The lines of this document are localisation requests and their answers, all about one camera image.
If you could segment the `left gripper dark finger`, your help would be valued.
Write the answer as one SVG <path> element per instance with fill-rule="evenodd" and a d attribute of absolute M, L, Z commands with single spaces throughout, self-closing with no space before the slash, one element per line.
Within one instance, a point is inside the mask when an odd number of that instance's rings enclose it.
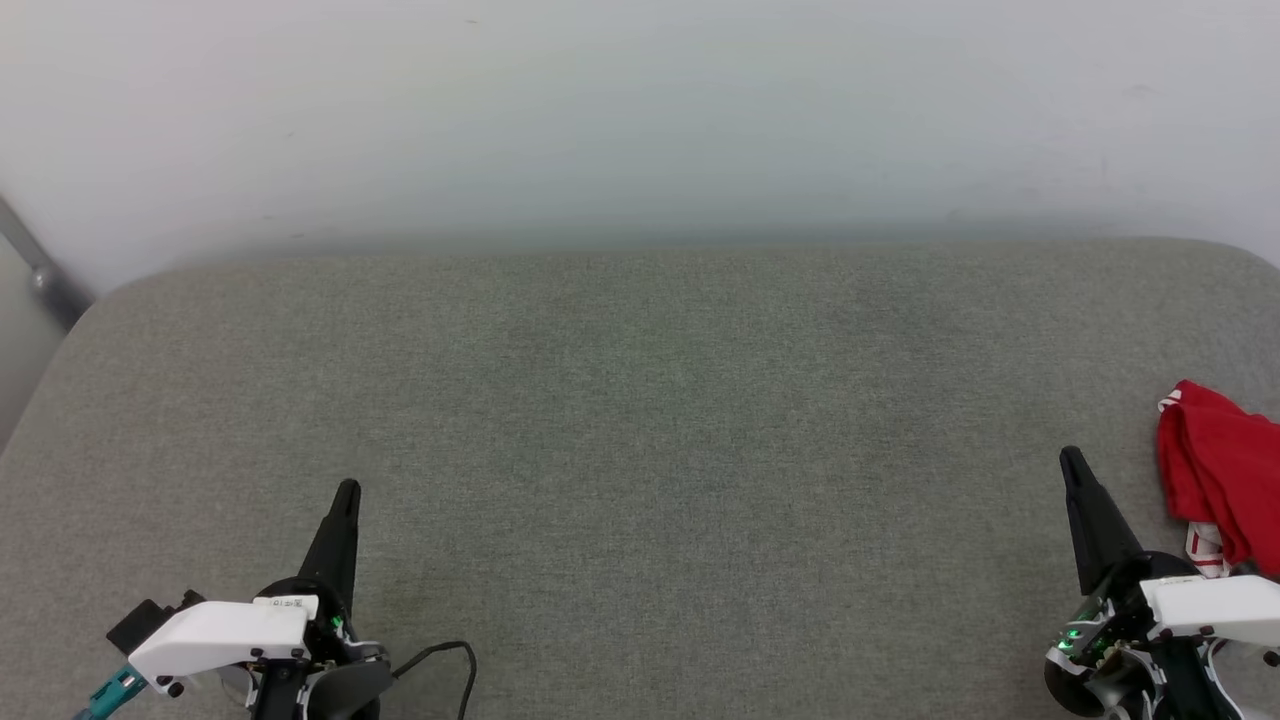
<path fill-rule="evenodd" d="M 298 578 L 326 588 L 330 614 L 344 618 L 351 615 L 355 600 L 361 493 L 356 479 L 339 483 L 298 570 Z"/>

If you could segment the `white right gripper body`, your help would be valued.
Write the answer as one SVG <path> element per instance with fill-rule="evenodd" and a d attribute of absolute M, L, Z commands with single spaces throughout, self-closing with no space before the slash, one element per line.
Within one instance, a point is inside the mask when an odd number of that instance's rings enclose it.
<path fill-rule="evenodd" d="M 1206 653 L 1228 642 L 1277 651 L 1277 583 L 1249 574 L 1210 579 L 1170 553 L 1140 552 L 1088 575 L 1084 601 L 1046 661 L 1102 667 L 1124 651 L 1153 656 L 1176 639 Z"/>

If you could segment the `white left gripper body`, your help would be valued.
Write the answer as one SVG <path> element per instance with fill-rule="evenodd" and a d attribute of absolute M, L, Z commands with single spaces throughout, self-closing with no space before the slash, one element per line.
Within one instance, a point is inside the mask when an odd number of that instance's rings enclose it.
<path fill-rule="evenodd" d="M 237 692 L 384 692 L 387 651 L 332 615 L 325 587 L 293 577 L 247 602 L 188 592 L 178 607 L 141 603 L 128 616 L 128 689 L 182 692 L 216 673 Z"/>

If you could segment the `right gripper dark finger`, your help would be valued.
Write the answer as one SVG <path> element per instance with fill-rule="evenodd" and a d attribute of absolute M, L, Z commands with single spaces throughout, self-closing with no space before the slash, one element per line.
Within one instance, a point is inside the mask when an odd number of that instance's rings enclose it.
<path fill-rule="evenodd" d="M 1065 484 L 1068 521 L 1084 596 L 1093 594 L 1120 564 L 1144 552 L 1112 496 L 1091 469 L 1076 446 L 1065 446 L 1059 462 Z"/>

